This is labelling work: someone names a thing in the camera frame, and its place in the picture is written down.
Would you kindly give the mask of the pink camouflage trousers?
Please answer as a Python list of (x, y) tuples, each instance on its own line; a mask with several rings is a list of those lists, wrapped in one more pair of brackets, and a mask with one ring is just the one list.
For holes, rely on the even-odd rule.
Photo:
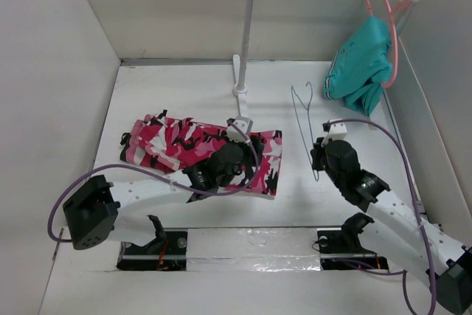
[[(275, 196), (282, 161), (282, 132), (251, 132), (249, 137), (260, 156), (259, 170), (248, 166), (254, 161), (249, 151), (243, 173), (234, 177), (225, 190), (236, 190), (250, 183), (246, 192)], [(169, 174), (208, 159), (230, 142), (223, 126), (197, 122), (192, 117), (171, 118), (163, 111), (137, 120), (131, 131), (122, 135), (119, 158)]]

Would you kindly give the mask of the blue wire hanger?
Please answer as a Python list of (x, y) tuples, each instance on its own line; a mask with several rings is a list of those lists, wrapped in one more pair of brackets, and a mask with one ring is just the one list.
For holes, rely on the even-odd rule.
[(305, 88), (309, 92), (308, 100), (304, 101), (297, 93), (296, 88), (291, 86), (291, 101), (294, 109), (296, 124), (299, 129), (299, 134), (302, 139), (303, 148), (305, 155), (308, 160), (310, 171), (313, 175), (314, 181), (319, 182), (319, 172), (313, 169), (313, 158), (310, 154), (310, 149), (315, 142), (313, 136), (313, 127), (311, 123), (310, 108), (313, 101), (313, 84), (308, 81), (305, 84)]

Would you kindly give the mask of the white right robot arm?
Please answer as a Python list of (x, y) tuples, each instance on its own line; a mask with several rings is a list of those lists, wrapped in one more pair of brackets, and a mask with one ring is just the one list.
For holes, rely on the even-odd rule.
[(319, 137), (310, 154), (313, 169), (326, 172), (360, 210), (341, 227), (343, 247), (380, 253), (435, 291), (445, 310), (464, 314), (471, 306), (471, 249), (416, 217), (385, 181), (361, 168), (349, 142)]

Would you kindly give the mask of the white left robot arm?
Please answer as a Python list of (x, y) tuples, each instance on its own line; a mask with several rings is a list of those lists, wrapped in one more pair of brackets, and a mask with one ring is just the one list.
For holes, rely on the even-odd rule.
[(167, 242), (161, 221), (137, 213), (230, 195), (227, 187), (237, 177), (243, 179), (237, 190), (247, 188), (262, 167), (263, 148), (258, 139), (229, 142), (193, 166), (169, 176), (150, 174), (142, 181), (111, 183), (103, 175), (91, 177), (63, 205), (74, 249), (112, 240), (141, 247), (149, 255), (160, 252)]

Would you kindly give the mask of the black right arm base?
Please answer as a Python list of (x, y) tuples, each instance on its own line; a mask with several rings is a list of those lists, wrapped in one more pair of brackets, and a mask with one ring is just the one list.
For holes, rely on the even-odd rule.
[(388, 271), (387, 259), (363, 248), (358, 238), (362, 229), (372, 222), (371, 217), (356, 213), (341, 226), (318, 228), (312, 248), (319, 252), (321, 269)]

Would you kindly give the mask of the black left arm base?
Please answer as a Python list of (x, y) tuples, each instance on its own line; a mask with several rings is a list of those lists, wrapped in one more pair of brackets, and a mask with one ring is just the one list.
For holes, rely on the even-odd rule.
[(164, 229), (154, 215), (148, 218), (153, 224), (154, 239), (144, 246), (122, 243), (117, 260), (120, 271), (186, 271), (187, 229)]

